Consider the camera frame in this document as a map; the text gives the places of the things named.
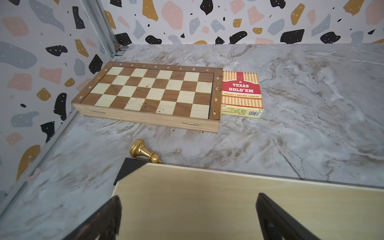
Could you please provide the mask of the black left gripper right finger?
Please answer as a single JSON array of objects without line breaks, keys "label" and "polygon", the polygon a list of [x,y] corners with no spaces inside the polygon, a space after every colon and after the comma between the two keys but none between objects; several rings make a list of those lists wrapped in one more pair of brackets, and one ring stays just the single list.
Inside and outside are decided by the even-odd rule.
[{"label": "black left gripper right finger", "polygon": [[318,239],[264,193],[258,195],[256,210],[265,240]]}]

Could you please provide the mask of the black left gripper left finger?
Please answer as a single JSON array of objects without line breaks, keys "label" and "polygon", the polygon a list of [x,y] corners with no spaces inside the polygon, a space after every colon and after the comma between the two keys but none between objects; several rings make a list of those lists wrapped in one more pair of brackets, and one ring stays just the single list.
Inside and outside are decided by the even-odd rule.
[{"label": "black left gripper left finger", "polygon": [[113,196],[64,240],[115,240],[122,219],[119,196]]}]

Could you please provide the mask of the light wooden canvas board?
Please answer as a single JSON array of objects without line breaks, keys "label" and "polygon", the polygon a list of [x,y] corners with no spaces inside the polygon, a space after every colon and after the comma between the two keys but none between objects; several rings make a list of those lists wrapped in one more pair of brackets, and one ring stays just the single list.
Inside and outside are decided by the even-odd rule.
[{"label": "light wooden canvas board", "polygon": [[381,240],[382,189],[143,163],[116,183],[120,240],[261,240],[266,194],[322,240]]}]

